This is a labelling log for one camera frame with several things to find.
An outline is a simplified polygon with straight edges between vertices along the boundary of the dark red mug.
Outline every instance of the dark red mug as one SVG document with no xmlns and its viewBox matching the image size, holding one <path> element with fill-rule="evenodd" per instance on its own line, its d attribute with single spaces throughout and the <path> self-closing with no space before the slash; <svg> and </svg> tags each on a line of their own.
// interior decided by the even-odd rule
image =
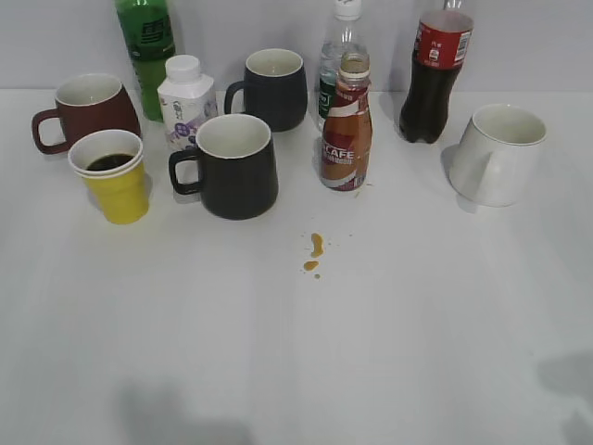
<svg viewBox="0 0 593 445">
<path fill-rule="evenodd" d="M 48 119 L 59 119 L 65 142 L 54 146 L 42 142 L 39 126 Z M 46 155 L 68 151 L 87 134 L 110 129 L 141 136 L 128 92 L 117 77 L 109 74 L 83 74 L 65 82 L 56 91 L 56 108 L 41 111 L 32 120 L 33 140 Z"/>
</svg>

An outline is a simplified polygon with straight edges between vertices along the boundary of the green label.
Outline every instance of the green label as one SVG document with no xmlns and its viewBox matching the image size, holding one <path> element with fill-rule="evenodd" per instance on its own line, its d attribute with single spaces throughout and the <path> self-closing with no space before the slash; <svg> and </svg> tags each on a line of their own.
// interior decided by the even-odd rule
<svg viewBox="0 0 593 445">
<path fill-rule="evenodd" d="M 335 85 L 319 80 L 319 115 L 327 119 L 332 103 L 334 102 Z"/>
<path fill-rule="evenodd" d="M 166 8 L 134 6 L 118 12 L 132 60 L 161 60 L 175 55 L 175 43 Z"/>
</svg>

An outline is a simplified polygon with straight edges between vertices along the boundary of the small white milk bottle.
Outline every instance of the small white milk bottle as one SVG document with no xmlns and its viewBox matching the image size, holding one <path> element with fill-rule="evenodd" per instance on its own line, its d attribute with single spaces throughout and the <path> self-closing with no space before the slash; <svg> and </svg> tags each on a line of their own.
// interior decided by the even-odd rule
<svg viewBox="0 0 593 445">
<path fill-rule="evenodd" d="M 158 88 L 167 143 L 172 150 L 196 146 L 197 129 L 218 116 L 214 79 L 202 74 L 194 56 L 175 56 L 165 64 L 167 79 Z"/>
</svg>

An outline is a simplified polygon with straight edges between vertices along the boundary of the bottle cap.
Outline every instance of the bottle cap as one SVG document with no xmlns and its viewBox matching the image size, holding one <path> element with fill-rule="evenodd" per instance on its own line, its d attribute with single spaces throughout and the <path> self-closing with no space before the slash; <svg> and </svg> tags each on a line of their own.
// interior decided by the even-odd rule
<svg viewBox="0 0 593 445">
<path fill-rule="evenodd" d="M 167 77 L 174 83 L 197 82 L 202 75 L 200 61 L 194 56 L 174 56 L 165 63 Z"/>
<path fill-rule="evenodd" d="M 356 20 L 362 13 L 362 0 L 334 0 L 335 17 L 340 20 Z"/>
<path fill-rule="evenodd" d="M 358 80 L 369 77 L 370 59 L 368 54 L 346 52 L 340 64 L 340 76 L 346 79 Z"/>
</svg>

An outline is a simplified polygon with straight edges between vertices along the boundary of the black mug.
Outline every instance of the black mug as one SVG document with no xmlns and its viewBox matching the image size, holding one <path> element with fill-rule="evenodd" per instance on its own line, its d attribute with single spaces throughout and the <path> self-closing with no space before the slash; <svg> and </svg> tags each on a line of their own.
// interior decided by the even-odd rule
<svg viewBox="0 0 593 445">
<path fill-rule="evenodd" d="M 266 122 L 247 114 L 219 116 L 197 131 L 196 148 L 169 157 L 170 181 L 181 195 L 199 193 L 215 215 L 246 220 L 268 210 L 278 196 L 276 158 Z M 175 167 L 197 161 L 199 180 L 180 184 Z"/>
<path fill-rule="evenodd" d="M 303 58 L 287 49 L 262 49 L 247 58 L 245 79 L 226 90 L 224 113 L 244 91 L 245 112 L 265 121 L 273 132 L 297 127 L 307 114 L 307 76 Z"/>
</svg>

